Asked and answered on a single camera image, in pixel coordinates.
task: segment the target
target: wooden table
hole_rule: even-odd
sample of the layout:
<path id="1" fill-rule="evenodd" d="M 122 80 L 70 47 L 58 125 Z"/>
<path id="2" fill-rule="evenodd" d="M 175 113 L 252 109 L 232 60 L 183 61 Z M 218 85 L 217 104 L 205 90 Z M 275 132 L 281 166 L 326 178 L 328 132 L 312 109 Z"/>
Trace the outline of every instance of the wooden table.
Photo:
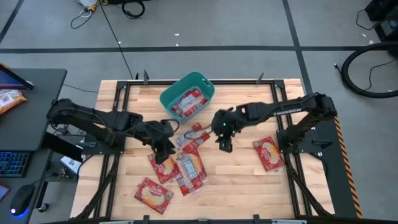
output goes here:
<path id="1" fill-rule="evenodd" d="M 284 81 L 288 99 L 304 95 L 299 79 Z M 159 95 L 167 87 L 142 85 L 131 88 L 128 111 L 142 114 L 145 121 L 170 118 L 159 101 Z M 97 110 L 111 110 L 115 89 L 116 81 L 101 82 Z M 203 126 L 208 125 L 219 109 L 256 101 L 273 102 L 269 85 L 217 85 L 210 105 L 181 125 L 174 139 L 197 122 Z M 304 116 L 305 113 L 297 113 L 292 118 L 296 123 Z M 166 185 L 175 194 L 169 209 L 163 215 L 133 197 L 137 184 L 144 177 L 157 183 L 159 180 L 147 158 L 151 149 L 138 140 L 128 138 L 126 150 L 120 158 L 111 219 L 142 220 L 144 215 L 150 215 L 151 220 L 251 219 L 254 214 L 259 214 L 261 218 L 293 218 L 286 171 L 266 173 L 252 144 L 253 141 L 268 136 L 272 136 L 277 142 L 277 128 L 275 118 L 255 127 L 245 128 L 233 138 L 234 149 L 230 154 L 219 150 L 218 143 L 215 143 L 216 137 L 211 135 L 198 148 L 209 182 L 199 192 L 187 197 L 182 196 L 176 182 Z M 308 188 L 326 210 L 334 213 L 322 162 L 308 154 L 302 154 L 301 158 Z M 102 161 L 103 156 L 94 156 L 81 168 L 71 217 L 83 210 L 98 188 Z M 106 199 L 107 196 L 104 196 L 101 215 L 104 215 Z M 301 194 L 298 194 L 298 200 L 300 211 L 304 214 Z"/>

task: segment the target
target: teal basket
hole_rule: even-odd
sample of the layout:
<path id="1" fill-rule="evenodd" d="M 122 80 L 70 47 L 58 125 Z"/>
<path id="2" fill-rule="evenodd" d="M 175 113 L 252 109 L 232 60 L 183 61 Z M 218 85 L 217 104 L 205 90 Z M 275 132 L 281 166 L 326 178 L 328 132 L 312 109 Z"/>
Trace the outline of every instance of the teal basket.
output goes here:
<path id="1" fill-rule="evenodd" d="M 207 98 L 207 102 L 202 105 L 201 108 L 196 110 L 193 114 L 191 114 L 187 118 L 181 118 L 179 115 L 174 113 L 171 110 L 174 104 L 176 104 L 181 97 L 189 90 L 194 88 L 200 89 L 203 95 Z M 203 110 L 211 101 L 215 92 L 214 85 L 201 73 L 191 72 L 188 75 L 185 75 L 179 81 L 175 82 L 172 86 L 168 87 L 161 95 L 160 102 L 167 110 L 167 112 L 171 115 L 173 119 L 178 120 L 180 123 L 185 123 L 192 117 L 194 117 L 197 113 Z"/>

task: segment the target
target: black desk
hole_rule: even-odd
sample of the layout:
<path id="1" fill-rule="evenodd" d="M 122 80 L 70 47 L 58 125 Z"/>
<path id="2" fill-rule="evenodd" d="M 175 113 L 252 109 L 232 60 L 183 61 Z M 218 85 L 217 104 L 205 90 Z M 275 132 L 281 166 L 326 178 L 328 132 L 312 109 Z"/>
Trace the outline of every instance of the black desk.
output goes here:
<path id="1" fill-rule="evenodd" d="M 45 177 L 52 155 L 50 149 L 41 148 L 49 124 L 46 115 L 51 102 L 58 99 L 67 71 L 64 69 L 12 69 L 12 71 L 32 81 L 35 88 L 32 91 L 24 91 L 28 101 L 0 115 L 0 150 L 35 152 L 24 178 L 0 179 L 0 184 L 11 188 L 8 195 L 0 202 L 0 219 L 2 223 L 28 223 L 44 180 L 35 184 L 34 196 L 23 216 L 18 218 L 11 215 L 10 202 L 19 187 Z"/>

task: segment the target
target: gray floor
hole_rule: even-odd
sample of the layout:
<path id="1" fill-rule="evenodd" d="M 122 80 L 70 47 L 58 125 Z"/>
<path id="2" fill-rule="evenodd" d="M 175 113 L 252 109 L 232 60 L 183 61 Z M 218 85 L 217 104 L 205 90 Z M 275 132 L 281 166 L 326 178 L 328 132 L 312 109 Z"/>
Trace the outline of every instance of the gray floor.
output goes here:
<path id="1" fill-rule="evenodd" d="M 301 46 L 363 46 L 379 39 L 373 30 L 355 25 L 356 13 L 370 0 L 289 0 Z M 17 0 L 0 2 L 0 30 Z M 216 45 L 293 46 L 281 0 L 152 0 L 141 19 L 130 20 L 116 6 L 105 13 L 122 47 Z M 70 20 L 81 10 L 75 1 L 25 0 L 0 49 L 66 49 L 117 47 L 101 9 L 81 29 Z M 371 26 L 366 14 L 359 22 Z M 352 94 L 341 85 L 334 63 L 351 52 L 304 52 L 314 91 L 333 98 L 339 112 L 351 169 L 363 216 L 398 220 L 398 143 L 396 99 L 372 100 Z M 146 69 L 151 78 L 180 78 L 198 71 L 208 78 L 302 78 L 294 51 L 127 52 L 133 72 Z M 366 87 L 369 69 L 388 62 L 385 52 L 361 56 L 351 66 L 352 79 Z M 120 53 L 0 54 L 0 62 L 18 68 L 66 68 L 65 83 L 97 90 L 100 80 L 128 79 Z M 396 90 L 398 63 L 374 71 L 375 91 Z M 62 98 L 94 106 L 96 95 L 64 87 Z M 34 213 L 31 223 L 66 220 L 75 184 L 51 184 L 45 196 L 49 213 Z"/>

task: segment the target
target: metal frame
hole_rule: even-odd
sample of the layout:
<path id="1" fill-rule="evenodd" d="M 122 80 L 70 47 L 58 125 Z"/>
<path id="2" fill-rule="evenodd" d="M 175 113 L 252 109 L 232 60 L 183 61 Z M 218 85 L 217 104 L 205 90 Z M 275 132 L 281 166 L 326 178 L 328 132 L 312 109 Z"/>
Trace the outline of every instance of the metal frame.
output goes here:
<path id="1" fill-rule="evenodd" d="M 175 83 L 177 80 L 149 80 L 149 77 L 146 76 L 145 80 L 130 80 L 130 81 L 118 81 L 116 84 L 116 92 L 115 92 L 115 97 L 114 97 L 114 103 L 113 103 L 113 110 L 118 109 L 119 105 L 119 99 L 121 95 L 121 90 L 125 89 L 124 91 L 124 100 L 123 100 L 123 105 L 122 105 L 122 111 L 127 111 L 127 106 L 128 106 L 128 101 L 129 101 L 129 93 L 130 93 L 130 88 L 132 86 L 136 85 L 172 85 Z M 271 93 L 272 93 L 272 99 L 275 102 L 278 102 L 278 94 L 277 94 L 277 88 L 280 89 L 281 95 L 282 95 L 282 101 L 287 100 L 287 93 L 285 90 L 285 84 L 284 80 L 255 80 L 255 79 L 247 79 L 247 80 L 210 80 L 212 84 L 214 85 L 270 85 L 271 88 Z M 291 115 L 283 115 L 286 116 L 288 126 L 293 125 L 292 122 L 292 117 Z M 282 130 L 284 129 L 284 125 L 282 122 L 282 117 L 278 116 L 277 118 L 277 124 L 278 124 L 278 129 Z M 300 159 L 300 155 L 297 154 L 294 156 L 295 157 L 295 163 L 296 163 L 296 170 L 298 173 L 298 176 L 303 180 L 305 183 L 305 178 L 303 176 L 303 169 L 302 169 L 302 163 Z M 120 156 L 115 156 L 114 160 L 119 163 Z M 284 159 L 285 161 L 289 160 L 290 161 L 290 154 L 286 153 L 284 154 Z M 105 176 L 106 176 L 106 170 L 108 168 L 109 164 L 109 156 L 104 156 L 104 161 L 103 161 L 103 166 L 101 170 L 101 176 L 99 178 L 99 186 L 103 183 Z M 113 198 L 114 198 L 114 191 L 115 191 L 115 186 L 116 186 L 116 178 L 115 176 L 111 182 L 110 188 L 109 188 L 109 194 L 108 194 L 108 202 L 106 205 L 106 217 L 111 218 L 112 214 L 112 207 L 113 207 Z M 295 182 L 293 178 L 290 175 L 287 175 L 288 182 L 289 182 L 289 190 L 290 190 L 290 196 L 292 199 L 292 206 L 293 206 L 293 211 L 295 217 L 300 216 L 300 209 L 299 209 L 299 203 L 297 200 L 297 192 L 295 189 Z M 305 214 L 306 215 L 312 215 L 312 210 L 309 201 L 307 198 L 304 196 L 304 205 L 305 205 Z M 99 217 L 101 210 L 101 200 L 97 203 L 95 210 L 94 210 L 94 217 Z M 144 216 L 143 220 L 135 220 L 134 222 L 138 223 L 148 223 L 149 216 Z M 198 222 L 198 223 L 208 223 L 209 220 L 162 220 L 159 221 L 159 223 L 178 223 L 178 222 Z M 269 223 L 271 219 L 260 219 L 259 215 L 254 214 L 252 220 L 211 220 L 212 223 L 262 223 L 262 222 L 267 222 Z"/>

